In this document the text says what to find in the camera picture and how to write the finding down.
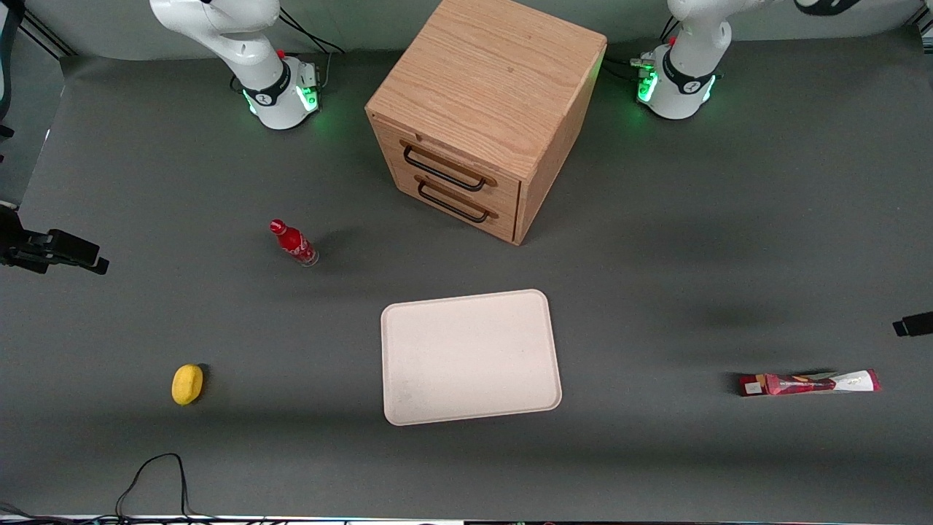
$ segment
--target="snack bar wrapper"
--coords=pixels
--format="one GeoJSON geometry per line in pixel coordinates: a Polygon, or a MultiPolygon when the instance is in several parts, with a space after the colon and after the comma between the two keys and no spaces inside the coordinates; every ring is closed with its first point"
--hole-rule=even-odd
{"type": "Polygon", "coordinates": [[[808,376],[758,374],[739,378],[743,396],[785,395],[809,392],[875,392],[881,389],[874,370],[859,370],[850,374],[828,372],[808,376]]]}

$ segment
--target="coca-cola bottle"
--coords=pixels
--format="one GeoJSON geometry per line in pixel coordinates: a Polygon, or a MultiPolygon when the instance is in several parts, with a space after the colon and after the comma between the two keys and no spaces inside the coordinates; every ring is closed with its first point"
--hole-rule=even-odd
{"type": "Polygon", "coordinates": [[[299,264],[312,266],[317,263],[317,250],[297,229],[285,226],[285,223],[278,219],[269,223],[269,229],[278,238],[279,246],[294,257],[299,264]]]}

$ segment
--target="wooden drawer cabinet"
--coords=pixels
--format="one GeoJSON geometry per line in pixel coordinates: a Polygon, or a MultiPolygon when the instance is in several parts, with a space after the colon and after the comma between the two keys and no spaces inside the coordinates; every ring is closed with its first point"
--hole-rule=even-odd
{"type": "Polygon", "coordinates": [[[604,36],[509,0],[443,0],[366,105],[396,186],[521,244],[605,50],[604,36]]]}

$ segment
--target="gray table surface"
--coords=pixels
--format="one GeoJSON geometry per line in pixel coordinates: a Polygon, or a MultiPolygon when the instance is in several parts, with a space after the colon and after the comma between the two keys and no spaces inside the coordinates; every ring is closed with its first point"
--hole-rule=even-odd
{"type": "MultiPolygon", "coordinates": [[[[396,58],[336,57],[323,111],[281,133],[219,61],[69,63],[21,214],[112,264],[0,276],[0,499],[107,511],[171,450],[214,514],[933,520],[933,336],[890,325],[933,308],[915,30],[736,43],[689,121],[602,75],[520,248],[394,188],[363,105],[396,58]],[[386,422],[384,307],[527,288],[550,298],[556,410],[386,422]],[[186,362],[213,377],[180,408],[186,362]],[[731,388],[868,367],[883,392],[731,388]]],[[[177,512],[171,463],[137,490],[129,512],[177,512]]]]}

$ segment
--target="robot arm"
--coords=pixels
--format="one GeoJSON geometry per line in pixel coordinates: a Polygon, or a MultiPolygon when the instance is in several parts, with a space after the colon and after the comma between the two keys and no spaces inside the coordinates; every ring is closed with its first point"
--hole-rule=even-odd
{"type": "Polygon", "coordinates": [[[16,210],[0,206],[0,264],[4,266],[45,274],[52,264],[67,264],[102,276],[110,261],[98,257],[99,251],[99,246],[62,230],[47,234],[26,230],[16,210]]]}
{"type": "MultiPolygon", "coordinates": [[[[667,0],[681,21],[675,44],[661,44],[642,53],[632,65],[641,67],[637,101],[671,120],[690,117],[709,98],[713,71],[732,42],[726,19],[738,12],[778,0],[667,0]]],[[[794,0],[801,12],[834,16],[860,0],[794,0]]]]}
{"type": "Polygon", "coordinates": [[[166,28],[216,53],[246,88],[262,89],[282,75],[282,61],[261,33],[279,18],[278,0],[150,0],[166,28]]]}
{"type": "Polygon", "coordinates": [[[216,53],[244,86],[267,127],[297,126],[318,109],[314,64],[280,56],[261,33],[279,18],[279,0],[149,0],[162,25],[216,53]]]}

